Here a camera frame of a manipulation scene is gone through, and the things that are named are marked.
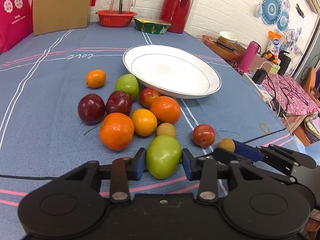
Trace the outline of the small orange far left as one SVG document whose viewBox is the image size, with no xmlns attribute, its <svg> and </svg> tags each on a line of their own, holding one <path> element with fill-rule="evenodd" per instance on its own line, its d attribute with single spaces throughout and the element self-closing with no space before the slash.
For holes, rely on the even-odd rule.
<svg viewBox="0 0 320 240">
<path fill-rule="evenodd" d="M 101 69 L 94 69 L 86 75 L 86 84 L 90 88 L 100 88 L 106 81 L 106 73 Z"/>
</svg>

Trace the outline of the large stemmed orange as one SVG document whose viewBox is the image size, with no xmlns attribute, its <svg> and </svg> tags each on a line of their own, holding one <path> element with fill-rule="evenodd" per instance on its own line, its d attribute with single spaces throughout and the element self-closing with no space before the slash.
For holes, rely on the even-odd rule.
<svg viewBox="0 0 320 240">
<path fill-rule="evenodd" d="M 133 121 L 125 114 L 111 113 L 104 120 L 83 134 L 86 136 L 92 130 L 100 128 L 100 141 L 109 149 L 119 151 L 126 148 L 135 133 Z"/>
</svg>

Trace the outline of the dark plum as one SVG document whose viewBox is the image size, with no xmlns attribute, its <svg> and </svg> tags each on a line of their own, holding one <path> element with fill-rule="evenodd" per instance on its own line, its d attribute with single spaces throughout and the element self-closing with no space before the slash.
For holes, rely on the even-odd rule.
<svg viewBox="0 0 320 240">
<path fill-rule="evenodd" d="M 96 124 L 105 116 L 105 104 L 98 94 L 87 94 L 78 104 L 79 118 L 86 124 Z"/>
<path fill-rule="evenodd" d="M 131 113 L 132 99 L 124 91 L 116 90 L 110 94 L 105 105 L 107 115 L 111 113 L 122 113 L 127 116 Z"/>
</svg>

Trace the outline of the blue striped tablecloth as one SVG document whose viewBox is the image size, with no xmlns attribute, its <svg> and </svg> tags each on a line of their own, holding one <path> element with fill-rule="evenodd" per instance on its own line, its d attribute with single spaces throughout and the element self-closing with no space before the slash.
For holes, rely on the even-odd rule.
<svg viewBox="0 0 320 240">
<path fill-rule="evenodd" d="M 106 100 L 127 69 L 128 49 L 159 44 L 187 51 L 210 64 L 221 88 L 198 99 L 175 98 L 181 116 L 175 124 L 182 150 L 209 154 L 223 138 L 253 148 L 277 145 L 297 151 L 284 125 L 231 66 L 187 34 L 151 35 L 133 27 L 90 25 L 29 36 L 1 55 L 1 239 L 308 239 L 309 216 L 319 210 L 319 190 L 286 185 L 268 176 L 237 178 L 228 191 L 218 183 L 218 201 L 197 200 L 200 182 L 189 181 L 182 159 L 164 180 L 145 167 L 139 181 L 128 181 L 131 201 L 111 203 L 110 182 L 100 192 L 61 176 L 90 160 L 110 165 L 147 150 L 154 135 L 134 135 L 123 150 L 107 148 L 99 129 L 84 124 L 79 101 L 93 90 L 86 74 L 100 68 L 107 75 L 95 94 Z M 265 134 L 259 124 L 271 130 Z M 209 147 L 193 143 L 194 128 L 215 131 Z"/>
</svg>

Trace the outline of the pink thermos bottle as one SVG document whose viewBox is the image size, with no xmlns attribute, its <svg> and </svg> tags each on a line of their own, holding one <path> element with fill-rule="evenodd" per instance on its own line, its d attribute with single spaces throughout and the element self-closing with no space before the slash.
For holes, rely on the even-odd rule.
<svg viewBox="0 0 320 240">
<path fill-rule="evenodd" d="M 241 58 L 239 69 L 244 73 L 247 72 L 255 56 L 259 54 L 260 51 L 261 51 L 261 46 L 257 42 L 251 41 L 244 55 Z"/>
</svg>

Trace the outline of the red plastic basket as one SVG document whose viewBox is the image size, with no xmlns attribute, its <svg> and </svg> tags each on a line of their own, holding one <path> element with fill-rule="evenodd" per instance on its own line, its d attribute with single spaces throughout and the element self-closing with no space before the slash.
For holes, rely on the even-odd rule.
<svg viewBox="0 0 320 240">
<path fill-rule="evenodd" d="M 137 16 L 137 13 L 132 11 L 123 11 L 120 14 L 115 10 L 98 10 L 95 13 L 98 15 L 102 26 L 112 28 L 127 27 L 132 19 Z"/>
</svg>

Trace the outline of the white plate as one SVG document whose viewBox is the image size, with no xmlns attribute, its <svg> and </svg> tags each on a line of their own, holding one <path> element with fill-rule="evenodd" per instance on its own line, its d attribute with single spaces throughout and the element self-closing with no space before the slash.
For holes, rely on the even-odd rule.
<svg viewBox="0 0 320 240">
<path fill-rule="evenodd" d="M 180 99 L 204 98 L 222 85 L 218 72 L 187 51 L 159 44 L 139 45 L 123 54 L 123 64 L 145 87 Z"/>
</svg>

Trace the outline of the red thermos jug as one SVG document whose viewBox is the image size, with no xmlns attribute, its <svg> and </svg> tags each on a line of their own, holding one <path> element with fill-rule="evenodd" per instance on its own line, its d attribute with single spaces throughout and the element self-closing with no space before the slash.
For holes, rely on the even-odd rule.
<svg viewBox="0 0 320 240">
<path fill-rule="evenodd" d="M 169 22 L 168 31 L 181 34 L 184 32 L 191 0 L 164 0 L 160 19 Z"/>
</svg>

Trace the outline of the tan longan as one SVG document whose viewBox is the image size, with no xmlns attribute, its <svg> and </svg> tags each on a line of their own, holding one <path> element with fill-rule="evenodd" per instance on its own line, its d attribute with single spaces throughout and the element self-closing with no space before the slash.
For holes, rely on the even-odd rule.
<svg viewBox="0 0 320 240">
<path fill-rule="evenodd" d="M 222 148 L 222 149 L 227 150 L 229 152 L 235 151 L 235 143 L 230 138 L 221 139 L 217 146 L 218 146 L 218 148 Z"/>
<path fill-rule="evenodd" d="M 176 138 L 177 132 L 176 132 L 176 128 L 173 126 L 173 124 L 168 123 L 168 122 L 164 122 L 157 127 L 156 135 L 157 136 L 167 135 L 172 138 Z"/>
</svg>

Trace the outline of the blue paper fan decoration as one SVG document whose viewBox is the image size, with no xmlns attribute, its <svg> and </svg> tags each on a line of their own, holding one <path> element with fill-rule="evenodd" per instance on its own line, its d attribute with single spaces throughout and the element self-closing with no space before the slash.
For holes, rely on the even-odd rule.
<svg viewBox="0 0 320 240">
<path fill-rule="evenodd" d="M 261 18 L 266 25 L 278 22 L 282 11 L 281 0 L 262 0 L 261 8 Z"/>
</svg>

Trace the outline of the red yellow plum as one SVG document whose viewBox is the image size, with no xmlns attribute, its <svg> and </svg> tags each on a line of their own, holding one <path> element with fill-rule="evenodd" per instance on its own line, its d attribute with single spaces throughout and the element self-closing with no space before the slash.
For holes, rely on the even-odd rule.
<svg viewBox="0 0 320 240">
<path fill-rule="evenodd" d="M 140 104 L 145 108 L 150 108 L 153 101 L 159 96 L 161 96 L 161 94 L 158 91 L 152 88 L 144 88 L 140 92 L 139 101 L 140 101 Z"/>
</svg>

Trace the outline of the cardboard box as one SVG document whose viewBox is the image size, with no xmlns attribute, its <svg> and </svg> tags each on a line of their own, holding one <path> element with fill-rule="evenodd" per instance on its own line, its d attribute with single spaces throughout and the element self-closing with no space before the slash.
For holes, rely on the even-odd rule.
<svg viewBox="0 0 320 240">
<path fill-rule="evenodd" d="M 91 0 L 32 0 L 33 34 L 85 28 L 90 7 Z"/>
</svg>

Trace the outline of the orange tangerine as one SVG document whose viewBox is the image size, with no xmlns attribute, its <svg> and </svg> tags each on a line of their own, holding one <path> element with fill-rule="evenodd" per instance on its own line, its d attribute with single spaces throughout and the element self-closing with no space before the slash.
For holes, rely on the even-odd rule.
<svg viewBox="0 0 320 240">
<path fill-rule="evenodd" d="M 181 116 L 178 102 L 168 96 L 159 96 L 153 100 L 150 111 L 161 122 L 175 124 Z"/>
</svg>

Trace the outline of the black power adapter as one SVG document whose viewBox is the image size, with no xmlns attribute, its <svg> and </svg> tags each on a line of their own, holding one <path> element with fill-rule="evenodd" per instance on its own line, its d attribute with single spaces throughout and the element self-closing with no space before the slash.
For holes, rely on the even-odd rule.
<svg viewBox="0 0 320 240">
<path fill-rule="evenodd" d="M 260 85 L 266 76 L 266 70 L 264 70 L 264 68 L 259 68 L 253 73 L 252 80 L 255 84 Z"/>
</svg>

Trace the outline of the yellow orange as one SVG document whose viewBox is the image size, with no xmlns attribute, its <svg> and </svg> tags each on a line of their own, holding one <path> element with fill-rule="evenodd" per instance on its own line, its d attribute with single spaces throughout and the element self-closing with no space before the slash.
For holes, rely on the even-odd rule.
<svg viewBox="0 0 320 240">
<path fill-rule="evenodd" d="M 147 109 L 137 109 L 131 115 L 131 120 L 135 127 L 135 132 L 143 137 L 150 136 L 157 128 L 156 116 Z"/>
</svg>

